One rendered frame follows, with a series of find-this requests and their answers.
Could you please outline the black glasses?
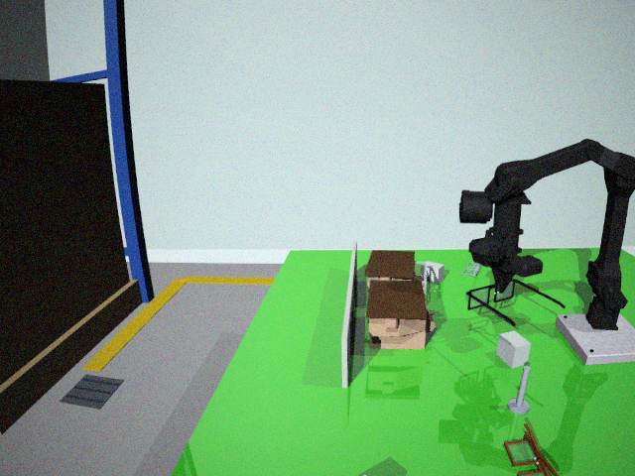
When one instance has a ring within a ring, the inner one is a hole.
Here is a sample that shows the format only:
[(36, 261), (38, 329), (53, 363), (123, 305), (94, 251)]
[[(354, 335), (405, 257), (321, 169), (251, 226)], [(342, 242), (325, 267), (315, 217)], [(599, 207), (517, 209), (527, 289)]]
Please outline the black glasses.
[(527, 287), (528, 289), (530, 289), (531, 291), (536, 292), (540, 296), (543, 296), (543, 297), (545, 297), (547, 299), (550, 299), (554, 303), (557, 303), (561, 307), (565, 308), (565, 306), (560, 301), (557, 301), (554, 298), (551, 298), (551, 297), (549, 297), (546, 294), (542, 294), (540, 291), (535, 290), (534, 288), (531, 288), (528, 285), (525, 285), (524, 283), (520, 282), (517, 279), (513, 279), (513, 280), (510, 281), (510, 283), (508, 284), (507, 289), (504, 291), (503, 294), (500, 294), (498, 292), (499, 284), (495, 284), (495, 285), (491, 285), (491, 286), (487, 286), (487, 287), (483, 287), (483, 288), (478, 288), (478, 289), (474, 289), (474, 290), (470, 290), (469, 292), (466, 292), (466, 294), (469, 296), (468, 304), (467, 304), (467, 310), (473, 310), (473, 309), (476, 309), (476, 308), (478, 308), (480, 306), (486, 306), (490, 310), (493, 310), (494, 312), (496, 312), (499, 316), (501, 315), (503, 318), (505, 318), (512, 325), (515, 326), (515, 322), (513, 322), (511, 318), (507, 317), (505, 314), (502, 314), (497, 309), (494, 309), (493, 307), (491, 307), (489, 305), (490, 289), (495, 288), (494, 302), (499, 302), (499, 301), (502, 301), (502, 300), (505, 300), (505, 299), (513, 298), (514, 289), (515, 289), (515, 283), (516, 284), (520, 284), (521, 286)]

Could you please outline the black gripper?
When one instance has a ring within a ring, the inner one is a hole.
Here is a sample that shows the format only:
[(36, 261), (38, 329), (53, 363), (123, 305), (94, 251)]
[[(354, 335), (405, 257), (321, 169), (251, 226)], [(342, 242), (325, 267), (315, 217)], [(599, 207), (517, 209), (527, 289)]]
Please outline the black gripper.
[(507, 245), (507, 251), (502, 260), (492, 262), (491, 271), (494, 276), (495, 284), (499, 284), (498, 292), (503, 294), (508, 284), (515, 275), (519, 277), (529, 277), (542, 273), (543, 261), (531, 255), (517, 256), (522, 253), (522, 248), (518, 247), (519, 236), (523, 234), (520, 225), (517, 227), (503, 227), (493, 223), (490, 227), (493, 236), (498, 237), (498, 233), (504, 238)]

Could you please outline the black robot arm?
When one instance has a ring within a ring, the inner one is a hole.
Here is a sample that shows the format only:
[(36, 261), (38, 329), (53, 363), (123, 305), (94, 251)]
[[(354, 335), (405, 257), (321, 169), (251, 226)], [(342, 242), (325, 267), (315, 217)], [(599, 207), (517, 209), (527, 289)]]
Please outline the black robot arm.
[[(502, 163), (484, 191), (463, 189), (459, 204), (460, 223), (493, 223), (503, 227), (520, 225), (522, 204), (532, 202), (524, 190), (536, 181), (571, 167), (594, 161), (603, 167), (607, 189), (607, 203), (601, 245), (597, 259), (588, 261), (588, 284), (596, 295), (590, 303), (587, 320), (593, 329), (618, 330), (616, 326), (621, 308), (628, 300), (621, 292), (619, 256), (625, 231), (628, 202), (635, 190), (635, 157), (613, 152), (597, 141), (584, 139), (568, 147), (550, 152), (533, 160)], [(485, 267), (505, 256), (507, 245), (501, 234), (485, 237), (470, 248), (473, 262)]]

